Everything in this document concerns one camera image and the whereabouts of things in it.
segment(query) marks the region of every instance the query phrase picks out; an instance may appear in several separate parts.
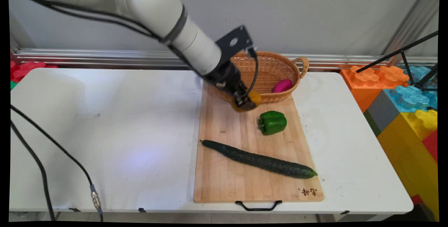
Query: black metal handle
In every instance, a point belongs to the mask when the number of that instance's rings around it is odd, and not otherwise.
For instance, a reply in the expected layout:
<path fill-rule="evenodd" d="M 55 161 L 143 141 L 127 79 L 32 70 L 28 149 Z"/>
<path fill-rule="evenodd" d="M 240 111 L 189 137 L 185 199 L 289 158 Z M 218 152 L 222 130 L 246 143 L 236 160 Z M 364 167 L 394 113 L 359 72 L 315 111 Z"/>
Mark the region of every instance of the black metal handle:
<path fill-rule="evenodd" d="M 283 203 L 282 200 L 276 200 L 274 203 L 274 206 L 272 206 L 271 208 L 248 208 L 246 207 L 242 201 L 237 200 L 235 202 L 236 205 L 240 205 L 241 207 L 243 207 L 246 211 L 272 211 L 277 205 Z"/>

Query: white robotic arm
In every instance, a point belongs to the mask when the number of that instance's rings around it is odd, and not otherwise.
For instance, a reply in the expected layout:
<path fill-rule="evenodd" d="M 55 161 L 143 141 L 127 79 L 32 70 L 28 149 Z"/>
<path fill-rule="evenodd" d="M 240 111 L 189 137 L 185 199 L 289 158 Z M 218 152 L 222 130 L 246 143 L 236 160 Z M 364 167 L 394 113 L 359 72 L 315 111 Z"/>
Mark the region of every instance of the white robotic arm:
<path fill-rule="evenodd" d="M 92 9 L 101 9 L 105 0 L 51 0 Z M 229 53 L 223 51 L 213 42 L 187 15 L 180 0 L 112 0 L 116 6 L 112 11 L 141 23 L 154 34 L 162 37 L 162 42 L 175 47 L 183 55 L 184 60 L 204 79 L 224 91 L 231 93 L 236 99 L 234 108 L 240 111 L 254 109 L 259 104 L 259 96 L 252 93 L 251 100 L 245 93 L 247 88 L 240 80 L 239 70 L 229 61 Z M 247 45 L 238 44 L 241 49 L 248 49 L 251 39 L 247 34 Z"/>

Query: wooden cutting board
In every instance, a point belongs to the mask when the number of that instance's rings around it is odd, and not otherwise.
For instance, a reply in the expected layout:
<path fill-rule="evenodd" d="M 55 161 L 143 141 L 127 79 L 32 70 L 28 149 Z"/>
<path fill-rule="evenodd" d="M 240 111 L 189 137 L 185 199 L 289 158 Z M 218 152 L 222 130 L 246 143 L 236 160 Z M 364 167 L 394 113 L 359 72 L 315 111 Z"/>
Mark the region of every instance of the wooden cutting board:
<path fill-rule="evenodd" d="M 285 114 L 288 125 L 281 133 L 262 135 L 259 115 L 266 111 Z M 292 96 L 264 103 L 256 109 L 237 113 L 229 103 L 218 98 L 204 83 L 199 140 L 217 141 L 281 160 L 315 169 L 307 140 Z M 219 152 L 197 143 L 195 203 L 250 201 L 322 201 L 319 176 L 297 179 L 233 161 Z"/>

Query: pink egg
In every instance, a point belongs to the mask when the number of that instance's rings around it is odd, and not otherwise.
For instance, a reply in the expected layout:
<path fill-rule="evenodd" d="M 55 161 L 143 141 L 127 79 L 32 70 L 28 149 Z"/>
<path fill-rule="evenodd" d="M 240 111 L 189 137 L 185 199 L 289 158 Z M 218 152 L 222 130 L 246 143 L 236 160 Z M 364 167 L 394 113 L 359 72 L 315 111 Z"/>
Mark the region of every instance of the pink egg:
<path fill-rule="evenodd" d="M 274 86 L 273 93 L 284 92 L 293 87 L 293 82 L 289 79 L 281 80 Z"/>

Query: cucumber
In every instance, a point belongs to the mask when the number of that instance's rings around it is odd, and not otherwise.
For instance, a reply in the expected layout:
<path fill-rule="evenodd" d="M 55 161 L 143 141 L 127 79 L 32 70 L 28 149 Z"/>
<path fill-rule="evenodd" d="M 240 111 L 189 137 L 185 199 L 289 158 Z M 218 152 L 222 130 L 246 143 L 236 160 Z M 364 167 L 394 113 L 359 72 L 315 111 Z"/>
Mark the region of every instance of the cucumber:
<path fill-rule="evenodd" d="M 317 176 L 317 173 L 306 165 L 291 163 L 260 154 L 253 154 L 216 141 L 204 140 L 201 142 L 204 146 L 214 149 L 239 163 L 253 165 L 257 168 L 294 178 L 309 179 Z"/>

